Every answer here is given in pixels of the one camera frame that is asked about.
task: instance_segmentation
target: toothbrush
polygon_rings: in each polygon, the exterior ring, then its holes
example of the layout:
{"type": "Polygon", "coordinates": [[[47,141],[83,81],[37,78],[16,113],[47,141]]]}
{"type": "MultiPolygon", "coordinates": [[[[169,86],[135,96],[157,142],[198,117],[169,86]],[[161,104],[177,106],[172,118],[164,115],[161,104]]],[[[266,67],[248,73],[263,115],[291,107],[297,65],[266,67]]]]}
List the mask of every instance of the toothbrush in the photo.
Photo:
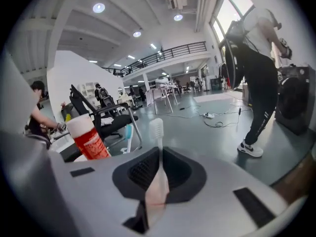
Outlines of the toothbrush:
{"type": "Polygon", "coordinates": [[[169,193],[168,178],[163,169],[163,121],[160,118],[154,119],[149,123],[151,138],[157,141],[159,148],[159,168],[149,185],[146,194],[146,211],[148,226],[151,227],[163,214],[165,209],[165,201],[169,193]]]}

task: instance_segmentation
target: fluorescent light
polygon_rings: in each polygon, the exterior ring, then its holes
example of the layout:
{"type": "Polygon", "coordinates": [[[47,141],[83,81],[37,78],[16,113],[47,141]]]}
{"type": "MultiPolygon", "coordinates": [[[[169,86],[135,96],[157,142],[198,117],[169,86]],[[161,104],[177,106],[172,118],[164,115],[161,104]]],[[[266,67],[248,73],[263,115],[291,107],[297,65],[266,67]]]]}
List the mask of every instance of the fluorescent light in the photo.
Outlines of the fluorescent light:
{"type": "Polygon", "coordinates": [[[105,6],[102,3],[97,3],[93,6],[93,11],[95,13],[101,13],[104,10],[105,10],[105,6]]]}
{"type": "Polygon", "coordinates": [[[174,19],[175,21],[180,21],[182,18],[183,18],[183,16],[182,16],[181,14],[177,14],[177,15],[174,16],[173,19],[174,19]]]}
{"type": "Polygon", "coordinates": [[[133,33],[133,36],[135,37],[135,38],[138,38],[139,36],[141,36],[141,32],[139,32],[139,31],[137,31],[137,32],[134,32],[133,33]]]}

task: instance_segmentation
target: balcony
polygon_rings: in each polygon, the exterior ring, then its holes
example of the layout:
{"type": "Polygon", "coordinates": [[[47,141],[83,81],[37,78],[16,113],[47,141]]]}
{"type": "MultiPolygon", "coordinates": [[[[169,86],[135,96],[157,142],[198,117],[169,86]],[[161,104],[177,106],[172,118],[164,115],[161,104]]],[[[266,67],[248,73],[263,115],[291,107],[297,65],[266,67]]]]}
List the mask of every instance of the balcony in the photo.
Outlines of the balcony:
{"type": "Polygon", "coordinates": [[[126,75],[129,75],[133,72],[144,69],[145,67],[148,67],[158,62],[162,62],[168,59],[172,59],[172,58],[187,55],[187,54],[205,52],[205,51],[207,51],[206,46],[205,46],[205,41],[196,42],[196,43],[191,43],[187,45],[177,46],[165,51],[157,52],[157,54],[153,54],[143,59],[140,59],[139,61],[136,61],[132,63],[131,65],[126,66],[123,69],[111,69],[111,68],[103,68],[103,69],[107,70],[110,73],[114,73],[116,76],[124,77],[126,75]]]}

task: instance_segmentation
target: yellow object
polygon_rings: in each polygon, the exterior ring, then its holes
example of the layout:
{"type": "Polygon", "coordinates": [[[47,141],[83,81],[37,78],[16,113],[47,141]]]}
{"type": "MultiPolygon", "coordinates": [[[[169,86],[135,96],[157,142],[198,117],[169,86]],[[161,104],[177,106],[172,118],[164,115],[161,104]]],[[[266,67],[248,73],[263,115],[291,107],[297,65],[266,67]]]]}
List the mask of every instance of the yellow object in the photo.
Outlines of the yellow object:
{"type": "Polygon", "coordinates": [[[70,114],[67,114],[67,115],[66,115],[65,122],[68,122],[69,120],[71,120],[71,115],[70,115],[70,114]]]}

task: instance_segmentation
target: white sneaker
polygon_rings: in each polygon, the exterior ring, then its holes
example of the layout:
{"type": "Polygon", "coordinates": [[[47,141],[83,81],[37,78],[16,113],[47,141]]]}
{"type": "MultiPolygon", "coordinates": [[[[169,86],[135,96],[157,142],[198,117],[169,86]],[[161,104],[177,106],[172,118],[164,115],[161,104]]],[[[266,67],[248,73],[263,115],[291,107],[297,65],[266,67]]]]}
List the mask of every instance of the white sneaker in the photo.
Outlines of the white sneaker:
{"type": "Polygon", "coordinates": [[[259,147],[254,145],[247,145],[245,140],[243,140],[240,145],[238,146],[237,150],[239,152],[247,153],[253,157],[261,157],[263,154],[263,150],[259,147]]]}

